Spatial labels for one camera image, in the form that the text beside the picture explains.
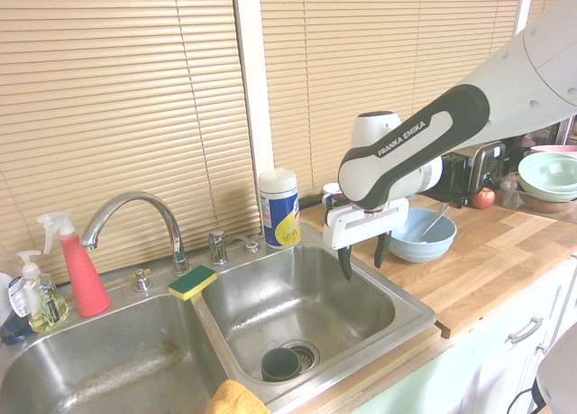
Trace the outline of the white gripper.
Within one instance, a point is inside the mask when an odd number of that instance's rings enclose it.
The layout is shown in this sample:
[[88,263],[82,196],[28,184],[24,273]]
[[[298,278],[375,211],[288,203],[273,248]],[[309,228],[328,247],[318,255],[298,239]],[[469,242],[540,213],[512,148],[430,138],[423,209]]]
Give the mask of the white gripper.
[[390,231],[406,223],[408,210],[408,199],[399,198],[386,203],[377,213],[369,214],[353,204],[336,207],[327,213],[323,241],[338,250],[338,261],[348,281],[353,275],[351,245],[378,236],[374,266],[380,268],[389,250]]

